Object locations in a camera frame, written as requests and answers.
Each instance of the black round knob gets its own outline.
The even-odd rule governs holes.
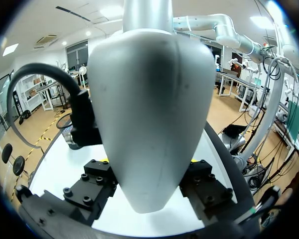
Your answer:
[[[15,176],[19,176],[23,172],[24,165],[25,159],[22,156],[18,156],[13,163],[12,169]]]
[[[4,163],[8,162],[8,160],[11,156],[11,153],[12,153],[12,145],[7,143],[6,146],[3,148],[2,155],[1,155],[2,161]]]

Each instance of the yellow-black tape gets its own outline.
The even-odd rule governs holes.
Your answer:
[[[49,140],[49,141],[53,140],[52,138],[45,138],[45,137],[41,137],[40,139],[45,139],[45,140]]]
[[[43,132],[43,134],[40,136],[40,138],[35,142],[35,144],[34,145],[37,145],[38,143],[39,143],[39,141],[41,140],[41,139],[45,139],[45,140],[49,140],[49,141],[52,141],[53,139],[52,138],[45,138],[45,137],[43,137],[44,136],[44,134],[48,131],[48,129],[59,119],[61,117],[61,115],[59,115],[49,126],[48,126],[48,128],[46,128],[46,130]],[[28,154],[28,156],[26,157],[26,159],[25,159],[25,161],[24,162],[26,162],[27,160],[28,160],[28,158],[30,157],[30,155],[31,155],[31,153],[33,152],[33,150],[34,150],[34,148],[33,149],[31,149],[31,151],[30,151],[30,153]],[[17,185],[17,183],[18,183],[18,180],[19,180],[19,177],[17,177],[16,178],[16,181],[15,181],[15,184],[14,184],[14,187],[13,187],[13,192],[12,192],[12,196],[11,196],[11,202],[13,201],[13,196],[14,196],[14,191],[15,191],[15,188],[16,188],[16,185]]]

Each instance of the white table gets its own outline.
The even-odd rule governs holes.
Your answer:
[[[71,150],[62,135],[58,136],[42,159],[30,185],[33,194],[41,196],[47,190],[60,199],[63,188],[71,187],[84,173],[83,166],[91,159],[107,158],[102,145]],[[225,186],[232,188],[219,155],[204,131],[193,156],[205,159],[212,165],[212,173]],[[138,214],[126,200],[119,185],[114,196],[108,198],[105,208],[92,228],[131,237],[163,237],[201,229],[204,224],[197,216],[187,198],[177,188],[166,206],[154,213]]]
[[[279,103],[279,109],[288,114],[288,108],[281,102]],[[285,161],[286,161],[290,157],[290,155],[293,153],[295,148],[299,152],[299,134],[298,134],[297,139],[294,141],[293,138],[291,137],[289,131],[287,130],[287,132],[286,132],[285,125],[283,125],[283,130],[281,130],[280,127],[278,127],[277,123],[274,121],[273,128],[274,128],[274,132],[277,132],[281,137],[284,137],[283,140],[287,144],[288,153],[285,157]]]
[[[58,83],[57,81],[45,86],[42,90],[39,90],[36,92],[37,94],[39,94],[39,97],[40,97],[40,101],[41,101],[41,104],[42,104],[42,107],[44,109],[44,111],[51,111],[53,110],[53,104],[51,102],[51,99],[50,99],[50,95],[49,95],[49,92],[48,90],[53,87],[53,86],[57,86],[57,85],[60,85],[60,83]]]
[[[229,97],[230,95],[233,95],[235,96],[236,98],[240,99],[241,100],[241,104],[240,104],[240,107],[239,107],[239,112],[243,112],[243,111],[249,111],[248,108],[244,108],[244,104],[248,104],[246,102],[246,97],[247,97],[247,93],[248,93],[248,90],[249,89],[260,89],[261,87],[258,86],[258,85],[255,85],[253,83],[249,83],[247,81],[244,81],[240,78],[237,78],[233,75],[229,75],[229,74],[226,74],[226,73],[219,73],[218,74],[222,77],[221,78],[221,84],[220,84],[220,91],[219,91],[219,96],[225,96],[225,97]],[[223,85],[224,85],[224,81],[225,79],[228,79],[228,80],[231,80],[231,84],[230,84],[230,89],[229,89],[229,93],[228,94],[222,94],[222,89],[223,89]],[[237,95],[236,93],[232,92],[232,88],[233,88],[233,83],[234,82],[237,82],[239,83],[240,85],[242,86],[245,86],[246,89],[245,89],[245,93],[244,93],[244,96],[241,98],[239,95]],[[254,101],[255,99],[255,96],[256,96],[256,92],[254,92],[253,94],[253,97],[251,99],[251,102]]]

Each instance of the window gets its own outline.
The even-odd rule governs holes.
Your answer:
[[[68,67],[70,71],[78,71],[81,66],[88,63],[88,42],[84,41],[66,49]]]

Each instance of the green panel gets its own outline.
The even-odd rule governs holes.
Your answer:
[[[299,133],[299,106],[292,101],[288,104],[287,129],[292,139],[296,141]]]

